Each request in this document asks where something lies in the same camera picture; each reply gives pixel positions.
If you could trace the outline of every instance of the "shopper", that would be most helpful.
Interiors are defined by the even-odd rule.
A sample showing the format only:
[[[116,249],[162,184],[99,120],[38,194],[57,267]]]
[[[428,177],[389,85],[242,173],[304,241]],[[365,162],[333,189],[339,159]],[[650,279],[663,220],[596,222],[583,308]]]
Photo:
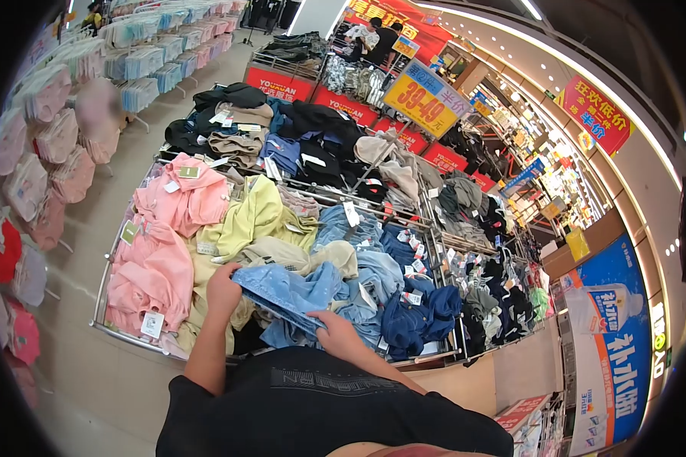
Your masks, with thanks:
[[[89,26],[92,37],[96,36],[96,31],[101,28],[101,14],[99,9],[101,8],[100,2],[92,2],[86,7],[89,10],[89,14],[84,18],[81,23],[81,28]]]
[[[376,33],[379,36],[379,42],[374,50],[368,54],[366,60],[376,65],[384,64],[385,67],[389,68],[394,57],[396,57],[396,51],[392,48],[393,44],[399,39],[402,30],[404,30],[404,26],[399,22],[391,24],[391,27],[378,28]]]
[[[368,25],[359,24],[345,32],[344,40],[349,42],[349,47],[343,52],[349,56],[351,61],[359,61],[362,56],[366,58],[366,54],[379,42],[376,29],[381,25],[381,18],[373,18]]]
[[[325,352],[288,347],[226,373],[225,331],[241,297],[219,267],[208,282],[208,314],[170,406],[156,455],[505,455],[513,439],[487,416],[427,392],[359,339],[350,322],[324,324]]]

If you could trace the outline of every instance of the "yellow price sign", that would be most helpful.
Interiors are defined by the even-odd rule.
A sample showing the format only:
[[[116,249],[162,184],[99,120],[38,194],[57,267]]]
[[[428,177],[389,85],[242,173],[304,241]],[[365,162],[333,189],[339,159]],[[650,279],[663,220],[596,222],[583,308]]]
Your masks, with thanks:
[[[393,45],[391,46],[391,49],[395,50],[396,52],[404,54],[406,57],[410,59],[414,59],[414,55],[419,51],[420,46],[411,41],[410,39],[406,38],[404,35],[399,35],[399,38],[394,41]]]
[[[452,86],[417,59],[404,68],[382,101],[438,139],[470,109]]]

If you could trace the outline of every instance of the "ceiling light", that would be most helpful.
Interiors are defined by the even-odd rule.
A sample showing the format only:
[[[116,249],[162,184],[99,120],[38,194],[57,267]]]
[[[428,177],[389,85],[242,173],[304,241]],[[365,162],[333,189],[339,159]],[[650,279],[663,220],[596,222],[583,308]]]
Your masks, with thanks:
[[[524,4],[524,6],[528,10],[528,12],[531,13],[534,19],[536,19],[537,21],[541,20],[541,14],[539,14],[539,12],[536,11],[536,8],[534,8],[533,5],[531,5],[531,2],[529,2],[529,0],[521,0],[521,3]]]

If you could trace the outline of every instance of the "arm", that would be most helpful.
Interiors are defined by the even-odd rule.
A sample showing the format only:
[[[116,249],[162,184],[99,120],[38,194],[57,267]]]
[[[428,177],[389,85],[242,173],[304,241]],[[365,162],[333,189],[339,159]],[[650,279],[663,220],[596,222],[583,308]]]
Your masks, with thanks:
[[[226,327],[241,298],[241,287],[231,280],[231,274],[239,268],[238,263],[222,265],[208,280],[208,314],[183,372],[214,396],[224,393]]]
[[[315,335],[329,354],[350,362],[375,376],[401,382],[422,395],[427,393],[426,389],[366,347],[353,325],[346,319],[330,311],[309,312],[308,316],[317,317],[327,327],[327,329],[318,328]]]

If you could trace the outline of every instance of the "blue advertisement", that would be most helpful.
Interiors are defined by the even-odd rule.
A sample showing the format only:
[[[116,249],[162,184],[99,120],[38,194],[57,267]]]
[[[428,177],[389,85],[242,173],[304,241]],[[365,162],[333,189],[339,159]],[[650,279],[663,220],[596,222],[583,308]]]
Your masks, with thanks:
[[[540,157],[537,158],[531,162],[531,165],[521,171],[516,178],[512,179],[511,182],[506,184],[500,193],[503,194],[504,197],[509,198],[524,185],[531,182],[531,179],[540,177],[546,167],[547,165],[543,162],[543,160],[541,160]]]
[[[560,278],[576,355],[576,420],[569,455],[638,432],[648,402],[652,342],[635,250],[621,235]]]

